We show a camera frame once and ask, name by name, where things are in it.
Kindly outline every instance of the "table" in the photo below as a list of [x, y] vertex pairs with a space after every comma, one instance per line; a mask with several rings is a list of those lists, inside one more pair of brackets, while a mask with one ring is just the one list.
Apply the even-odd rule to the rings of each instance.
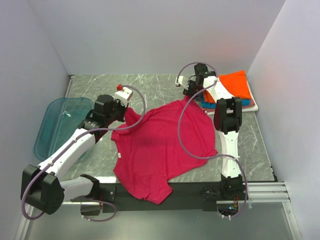
[[[102, 74], [73, 75], [68, 88], [69, 98], [86, 97], [93, 102], [98, 95], [113, 95], [118, 84], [132, 85], [138, 88], [146, 100], [146, 109], [151, 110], [164, 104], [183, 98], [183, 88], [175, 86], [175, 74]], [[130, 100], [130, 107], [137, 113], [143, 110], [143, 103], [137, 93]], [[121, 122], [114, 122], [110, 127], [118, 127]], [[218, 153], [221, 153], [221, 141], [215, 134]], [[116, 144], [111, 141], [111, 132], [103, 138], [68, 171], [64, 180], [75, 179], [81, 174], [96, 177], [102, 183], [118, 182], [113, 169], [118, 159]], [[254, 112], [242, 114], [242, 126], [238, 138], [238, 153], [248, 181], [274, 181], [274, 171], [261, 136]], [[169, 182], [219, 182], [221, 180], [222, 158], [209, 160], [202, 167], [190, 170]]]

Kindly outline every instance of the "marble table top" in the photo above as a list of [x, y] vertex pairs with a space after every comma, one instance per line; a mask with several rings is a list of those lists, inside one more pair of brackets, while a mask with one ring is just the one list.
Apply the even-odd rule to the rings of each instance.
[[[67, 96], [69, 98], [86, 97], [94, 102], [98, 95], [113, 95], [118, 84], [132, 85], [144, 95], [148, 111], [183, 98], [183, 88], [175, 87], [175, 79], [175, 74], [73, 75]], [[139, 114], [142, 112], [143, 104], [137, 93], [133, 94], [130, 107]], [[121, 124], [114, 122], [110, 127], [118, 127]], [[215, 148], [220, 154], [220, 138], [218, 133], [215, 136]], [[110, 138], [111, 132], [107, 132], [70, 168], [64, 180], [88, 174], [100, 179], [101, 182], [117, 181], [113, 169], [118, 159], [118, 152], [116, 144]], [[248, 181], [275, 180], [254, 112], [242, 114], [238, 153]], [[209, 160], [204, 166], [190, 170], [169, 182], [218, 182], [221, 180], [222, 162], [221, 157]]]

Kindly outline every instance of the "robotic arm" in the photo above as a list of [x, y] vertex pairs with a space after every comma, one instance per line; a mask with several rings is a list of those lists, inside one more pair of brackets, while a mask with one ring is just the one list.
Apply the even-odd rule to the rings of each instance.
[[[203, 88], [209, 87], [210, 95], [216, 102], [213, 123], [220, 136], [222, 153], [224, 155], [238, 156], [238, 135], [242, 124], [242, 101], [229, 93], [214, 71], [208, 71], [205, 64], [194, 66], [195, 79], [179, 77], [175, 85], [183, 86], [183, 94], [193, 96]], [[239, 165], [234, 159], [223, 156], [221, 172], [220, 193], [230, 198], [243, 192], [243, 180]]]
[[[76, 160], [94, 146], [107, 131], [95, 131], [86, 134], [66, 152], [63, 153], [63, 151], [76, 137], [88, 130], [107, 128], [114, 121], [124, 122], [125, 113], [132, 95], [132, 90], [127, 87], [120, 87], [114, 97], [110, 95], [98, 96], [94, 103], [94, 109], [88, 112], [78, 129], [62, 147], [37, 167], [29, 165], [24, 169], [22, 173], [21, 199], [31, 180], [48, 164], [51, 164], [51, 167], [43, 172], [28, 192], [25, 199], [27, 204], [47, 214], [53, 214], [63, 202], [79, 196], [99, 199], [99, 180], [96, 178], [83, 174], [77, 179], [69, 181], [62, 181], [62, 179]], [[52, 164], [52, 160], [57, 156], [60, 156], [58, 161]]]

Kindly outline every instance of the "red t-shirt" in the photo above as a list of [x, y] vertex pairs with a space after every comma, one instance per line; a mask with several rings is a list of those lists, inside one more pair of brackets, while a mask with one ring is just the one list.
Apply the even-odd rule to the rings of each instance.
[[[178, 120], [188, 100], [185, 97], [152, 109], [139, 125], [113, 131], [111, 139], [120, 153], [113, 171], [134, 197], [160, 204], [172, 191], [168, 180], [206, 164], [207, 160], [189, 156], [178, 140]], [[120, 128], [139, 118], [128, 108], [125, 124]], [[180, 127], [182, 142], [189, 152], [200, 157], [217, 153], [213, 122], [194, 101], [184, 112]]]

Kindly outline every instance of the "gray floor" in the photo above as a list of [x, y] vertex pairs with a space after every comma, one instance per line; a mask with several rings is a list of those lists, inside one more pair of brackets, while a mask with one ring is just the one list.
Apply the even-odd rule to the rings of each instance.
[[[132, 85], [138, 88], [145, 97], [147, 110], [160, 107], [183, 98], [181, 87], [175, 87], [176, 75], [173, 74], [106, 74], [106, 75], [75, 75], [68, 97], [86, 97], [95, 101], [98, 95], [114, 94], [118, 84]], [[137, 113], [143, 109], [138, 94], [133, 94], [130, 107]], [[116, 180], [113, 169], [116, 165], [118, 152], [108, 132], [93, 148], [87, 151], [68, 171], [65, 180], [74, 179], [81, 174], [89, 174], [100, 178], [102, 182]], [[216, 134], [215, 148], [221, 153], [221, 142]], [[263, 143], [255, 113], [244, 112], [238, 139], [238, 153], [247, 179], [249, 181], [274, 181], [273, 170]], [[212, 159], [202, 167], [182, 174], [171, 182], [205, 182], [221, 180], [222, 159]]]
[[[110, 213], [96, 217], [105, 219]], [[124, 211], [108, 222], [81, 219], [62, 205], [31, 221], [26, 240], [292, 240], [282, 203], [256, 203], [232, 219], [201, 210]]]

